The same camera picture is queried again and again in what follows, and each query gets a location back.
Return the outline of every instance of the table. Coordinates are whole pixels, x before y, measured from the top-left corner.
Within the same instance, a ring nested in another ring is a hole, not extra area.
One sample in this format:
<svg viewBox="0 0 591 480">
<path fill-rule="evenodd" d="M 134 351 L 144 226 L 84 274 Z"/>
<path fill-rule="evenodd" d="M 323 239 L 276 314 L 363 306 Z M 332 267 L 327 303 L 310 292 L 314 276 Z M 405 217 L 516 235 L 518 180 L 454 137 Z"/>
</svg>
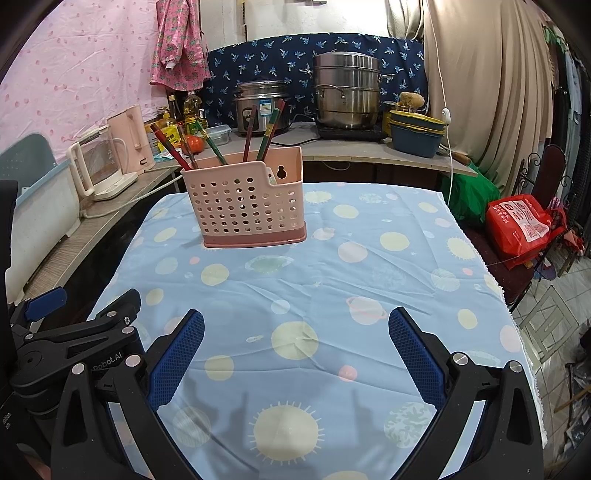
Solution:
<svg viewBox="0 0 591 480">
<path fill-rule="evenodd" d="M 296 123 L 284 134 L 274 138 L 274 141 L 283 144 L 296 144 L 318 136 L 316 124 L 310 122 Z M 225 154 L 244 151 L 245 139 L 233 129 L 230 133 L 230 142 L 219 147 Z M 251 141 L 250 150 L 257 150 L 261 145 L 261 137 L 255 137 Z M 441 173 L 450 173 L 449 157 L 435 155 L 433 158 L 417 157 L 399 152 L 392 148 L 392 140 L 387 138 L 383 143 L 357 142 L 357 141 L 328 141 L 318 140 L 301 146 L 302 156 L 305 160 L 315 161 L 339 161 L 375 163 L 383 165 L 395 165 L 401 167 L 424 168 Z M 212 151 L 206 149 L 197 158 L 210 157 Z M 454 174 L 476 177 L 477 174 L 470 167 L 466 167 L 456 160 L 453 161 Z"/>
<path fill-rule="evenodd" d="M 245 249 L 205 248 L 188 195 L 166 196 L 91 315 L 137 289 L 133 325 L 147 348 L 188 309 L 203 313 L 203 343 L 158 415 L 204 480 L 389 480 L 434 415 L 389 338 L 398 306 L 449 351 L 518 360 L 534 385 L 501 289 L 441 194 L 350 183 L 304 192 L 304 242 Z M 147 475 L 118 408 L 113 417 Z"/>
<path fill-rule="evenodd" d="M 156 168 L 158 170 L 142 173 L 135 183 L 114 199 L 93 203 L 86 209 L 88 215 L 99 215 L 136 199 L 179 170 L 174 161 L 159 163 Z M 101 218 L 80 219 L 80 226 L 76 231 L 57 244 L 45 257 L 24 288 L 25 297 L 34 298 L 52 288 L 63 287 L 84 258 L 131 207 L 133 205 Z"/>
</svg>

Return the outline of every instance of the tomato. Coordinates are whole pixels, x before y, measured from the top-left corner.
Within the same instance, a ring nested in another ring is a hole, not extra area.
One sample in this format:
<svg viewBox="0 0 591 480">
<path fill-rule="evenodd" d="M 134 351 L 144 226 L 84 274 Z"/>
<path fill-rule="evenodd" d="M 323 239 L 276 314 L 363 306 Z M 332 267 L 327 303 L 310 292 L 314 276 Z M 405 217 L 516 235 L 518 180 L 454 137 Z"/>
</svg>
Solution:
<svg viewBox="0 0 591 480">
<path fill-rule="evenodd" d="M 203 143 L 203 139 L 197 137 L 196 135 L 185 135 L 187 139 L 187 145 L 191 149 L 192 153 L 201 153 L 205 150 L 205 144 Z"/>
</svg>

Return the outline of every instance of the wooden countertop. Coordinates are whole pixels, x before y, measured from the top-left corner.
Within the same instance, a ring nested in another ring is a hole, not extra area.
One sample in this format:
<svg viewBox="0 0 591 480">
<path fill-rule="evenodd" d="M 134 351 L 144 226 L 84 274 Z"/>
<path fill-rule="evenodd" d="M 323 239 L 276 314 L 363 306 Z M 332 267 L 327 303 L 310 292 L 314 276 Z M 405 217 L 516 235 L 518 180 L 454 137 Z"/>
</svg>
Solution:
<svg viewBox="0 0 591 480">
<path fill-rule="evenodd" d="M 316 124 L 311 122 L 296 123 L 284 134 L 274 137 L 274 141 L 283 144 L 296 144 L 317 138 Z M 225 154 L 244 151 L 244 137 L 236 134 L 236 129 L 230 133 L 230 142 L 219 147 L 220 152 Z M 261 137 L 253 138 L 250 150 L 257 150 L 261 145 Z M 353 161 L 363 163 L 381 163 L 389 165 L 401 165 L 415 168 L 426 168 L 437 170 L 442 173 L 450 173 L 451 167 L 449 157 L 435 155 L 433 158 L 417 157 L 407 153 L 399 152 L 392 148 L 392 140 L 387 138 L 384 142 L 357 142 L 357 141 L 336 141 L 317 140 L 301 146 L 304 160 L 316 161 Z M 196 158 L 212 156 L 210 149 L 206 149 Z M 476 177 L 477 174 L 470 167 L 466 167 L 456 160 L 453 161 L 454 174 Z"/>
<path fill-rule="evenodd" d="M 175 161 L 157 163 L 154 168 L 162 170 L 143 173 L 135 183 L 114 199 L 93 203 L 86 209 L 88 215 L 108 212 L 136 199 L 150 192 L 172 172 L 179 170 Z M 63 287 L 88 253 L 131 207 L 133 205 L 100 218 L 81 218 L 80 226 L 72 236 L 63 239 L 45 257 L 43 263 L 25 286 L 25 297 L 34 298 L 52 288 Z"/>
</svg>

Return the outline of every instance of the pink plastic basket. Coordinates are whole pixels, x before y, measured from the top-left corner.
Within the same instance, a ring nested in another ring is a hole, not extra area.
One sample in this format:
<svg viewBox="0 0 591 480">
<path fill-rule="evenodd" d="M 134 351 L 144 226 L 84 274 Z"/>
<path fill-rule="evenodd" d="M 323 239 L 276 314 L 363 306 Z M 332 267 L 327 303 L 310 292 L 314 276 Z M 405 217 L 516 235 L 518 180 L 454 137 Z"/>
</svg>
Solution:
<svg viewBox="0 0 591 480">
<path fill-rule="evenodd" d="M 206 247 L 239 248 L 293 244 L 306 239 L 300 147 L 272 148 L 265 161 L 256 151 L 197 160 L 182 171 Z M 269 182 L 270 167 L 277 185 Z"/>
</svg>

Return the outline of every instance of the white label on red bag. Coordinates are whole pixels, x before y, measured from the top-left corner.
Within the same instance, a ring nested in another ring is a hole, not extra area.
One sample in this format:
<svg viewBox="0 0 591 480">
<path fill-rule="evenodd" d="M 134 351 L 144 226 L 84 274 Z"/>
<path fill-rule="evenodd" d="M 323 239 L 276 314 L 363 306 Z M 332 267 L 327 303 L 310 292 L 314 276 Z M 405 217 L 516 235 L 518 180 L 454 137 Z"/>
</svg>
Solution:
<svg viewBox="0 0 591 480">
<path fill-rule="evenodd" d="M 544 238 L 544 235 L 550 231 L 550 227 L 539 222 L 523 200 L 502 202 L 499 205 L 519 225 L 528 243 Z"/>
</svg>

